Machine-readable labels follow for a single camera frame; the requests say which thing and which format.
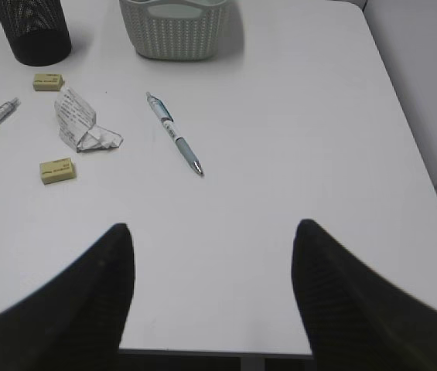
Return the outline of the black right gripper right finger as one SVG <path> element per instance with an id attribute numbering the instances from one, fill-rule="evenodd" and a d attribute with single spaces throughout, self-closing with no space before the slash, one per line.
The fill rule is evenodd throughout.
<path id="1" fill-rule="evenodd" d="M 437 310 L 369 268 L 314 220 L 293 241 L 295 301 L 319 370 L 437 370 Z"/>

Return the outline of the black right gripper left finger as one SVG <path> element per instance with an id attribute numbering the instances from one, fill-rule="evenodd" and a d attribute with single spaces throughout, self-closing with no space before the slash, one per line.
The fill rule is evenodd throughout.
<path id="1" fill-rule="evenodd" d="M 0 370 L 114 370 L 135 286 L 124 223 L 0 313 Z"/>

